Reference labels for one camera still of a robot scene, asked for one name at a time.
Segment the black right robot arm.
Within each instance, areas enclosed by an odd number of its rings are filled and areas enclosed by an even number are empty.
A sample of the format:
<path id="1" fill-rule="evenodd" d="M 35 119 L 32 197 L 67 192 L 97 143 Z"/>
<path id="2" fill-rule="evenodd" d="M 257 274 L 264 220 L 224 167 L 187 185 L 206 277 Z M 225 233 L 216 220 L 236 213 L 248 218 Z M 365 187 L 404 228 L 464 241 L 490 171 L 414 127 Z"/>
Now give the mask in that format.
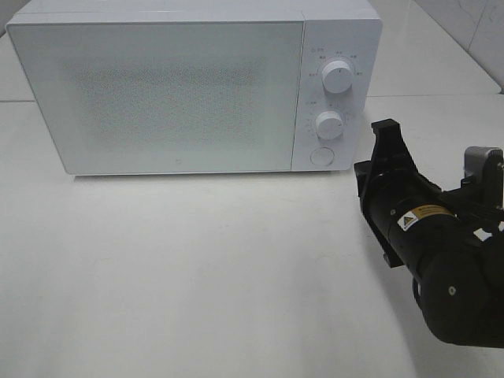
<path id="1" fill-rule="evenodd" d="M 354 165 L 363 217 L 392 267 L 405 267 L 431 333 L 461 346 L 503 345 L 503 152 L 471 146 L 445 191 L 417 169 L 392 119 Z"/>

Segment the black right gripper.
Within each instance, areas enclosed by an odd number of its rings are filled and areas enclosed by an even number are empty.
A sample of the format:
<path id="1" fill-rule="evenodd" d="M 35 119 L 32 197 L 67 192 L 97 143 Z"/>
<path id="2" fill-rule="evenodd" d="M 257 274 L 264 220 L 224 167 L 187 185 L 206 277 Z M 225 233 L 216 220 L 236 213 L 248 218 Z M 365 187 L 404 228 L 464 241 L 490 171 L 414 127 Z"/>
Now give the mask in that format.
<path id="1" fill-rule="evenodd" d="M 371 161 L 355 165 L 361 211 L 390 267 L 426 268 L 437 255 L 475 250 L 474 232 L 503 230 L 503 209 L 473 201 L 463 183 L 444 191 L 421 175 L 391 118 L 371 124 Z"/>

